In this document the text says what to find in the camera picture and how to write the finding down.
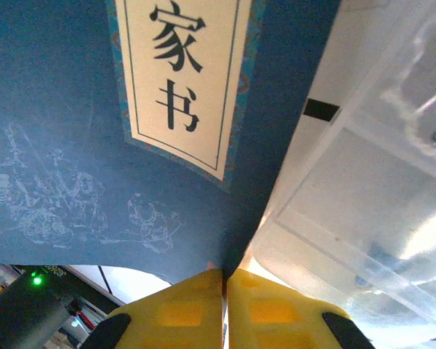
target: transparent plastic box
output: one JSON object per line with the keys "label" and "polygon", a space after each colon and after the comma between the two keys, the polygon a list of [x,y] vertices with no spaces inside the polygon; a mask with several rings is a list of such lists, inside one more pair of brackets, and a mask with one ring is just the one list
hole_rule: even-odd
{"label": "transparent plastic box", "polygon": [[376,348],[436,338],[436,1],[402,3],[336,121],[282,172],[250,248],[291,287],[344,308]]}

